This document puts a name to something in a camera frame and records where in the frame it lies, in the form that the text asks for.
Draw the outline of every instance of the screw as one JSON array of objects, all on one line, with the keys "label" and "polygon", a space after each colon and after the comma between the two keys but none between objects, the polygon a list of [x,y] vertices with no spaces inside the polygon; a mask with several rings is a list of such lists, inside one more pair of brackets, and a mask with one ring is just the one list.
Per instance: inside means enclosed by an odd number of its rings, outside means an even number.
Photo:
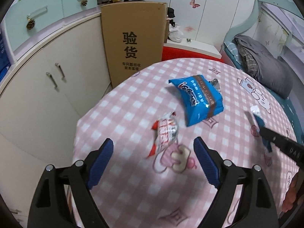
[{"label": "screw", "polygon": [[255,169],[256,171],[262,170],[261,166],[259,166],[258,164],[256,164],[256,165],[254,166],[254,169]]},{"label": "screw", "polygon": [[75,163],[75,165],[77,167],[83,166],[83,161],[82,160],[77,160],[76,163]]},{"label": "screw", "polygon": [[224,160],[224,165],[231,166],[232,162],[230,160],[226,159],[226,160]]},{"label": "screw", "polygon": [[45,167],[47,171],[51,171],[53,169],[53,165],[49,164]]}]

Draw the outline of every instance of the red and white candy wrapper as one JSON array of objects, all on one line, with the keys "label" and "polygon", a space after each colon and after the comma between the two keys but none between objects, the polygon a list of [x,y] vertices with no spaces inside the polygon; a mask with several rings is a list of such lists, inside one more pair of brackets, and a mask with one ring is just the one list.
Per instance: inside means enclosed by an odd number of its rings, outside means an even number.
[{"label": "red and white candy wrapper", "polygon": [[157,138],[148,157],[159,154],[177,141],[178,124],[175,119],[175,112],[168,113],[159,118],[153,124],[152,129],[157,130]]}]

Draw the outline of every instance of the finger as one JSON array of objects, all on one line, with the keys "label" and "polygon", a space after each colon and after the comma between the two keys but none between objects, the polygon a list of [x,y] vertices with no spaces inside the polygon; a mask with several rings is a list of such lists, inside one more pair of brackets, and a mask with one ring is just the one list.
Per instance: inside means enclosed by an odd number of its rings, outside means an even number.
[{"label": "finger", "polygon": [[297,184],[297,180],[298,180],[298,173],[296,173],[292,178],[289,188],[294,188],[295,185]]},{"label": "finger", "polygon": [[295,188],[289,188],[289,190],[285,195],[285,200],[288,203],[293,204],[295,202],[296,197],[297,197],[297,193],[295,192]]},{"label": "finger", "polygon": [[292,209],[292,207],[293,207],[293,204],[288,203],[288,202],[285,202],[285,203],[283,203],[283,205],[282,205],[282,212],[287,212],[287,211],[289,211],[290,209]]}]

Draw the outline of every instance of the pillow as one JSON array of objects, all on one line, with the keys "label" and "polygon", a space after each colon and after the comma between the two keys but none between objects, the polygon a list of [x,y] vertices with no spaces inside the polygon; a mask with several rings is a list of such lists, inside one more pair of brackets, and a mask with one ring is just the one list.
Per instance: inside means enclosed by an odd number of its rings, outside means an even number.
[{"label": "pillow", "polygon": [[275,59],[264,45],[251,37],[238,35],[235,37],[235,41],[238,47],[245,48],[256,61],[255,79],[286,99],[293,86],[289,67]]},{"label": "pillow", "polygon": [[238,45],[238,50],[243,58],[243,66],[245,67],[245,72],[251,77],[256,78],[258,70],[256,60],[254,60],[252,54],[250,54],[250,52],[247,51],[245,48]]}]

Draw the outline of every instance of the table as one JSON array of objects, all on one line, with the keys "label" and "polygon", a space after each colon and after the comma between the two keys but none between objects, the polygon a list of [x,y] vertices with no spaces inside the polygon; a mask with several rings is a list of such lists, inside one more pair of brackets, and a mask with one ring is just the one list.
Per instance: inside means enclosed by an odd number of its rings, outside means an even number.
[{"label": "table", "polygon": [[[224,111],[191,127],[185,126],[179,91],[169,79],[202,74],[217,78]],[[254,79],[226,64],[206,59],[175,59],[153,64],[108,93],[77,123],[75,162],[96,150],[106,138],[114,142],[114,154],[91,194],[111,228],[197,227],[216,189],[211,186],[193,152],[193,140],[201,136],[209,148],[236,165],[261,165],[281,211],[291,178],[298,171],[287,156],[274,147],[271,158],[256,133],[250,107],[258,105],[266,127],[295,140],[292,126],[279,103]],[[176,111],[180,147],[169,147],[163,157],[147,159],[155,139],[153,123]],[[172,155],[180,157],[180,164]],[[241,186],[225,221],[231,224]],[[78,225],[81,220],[75,209]]]}]

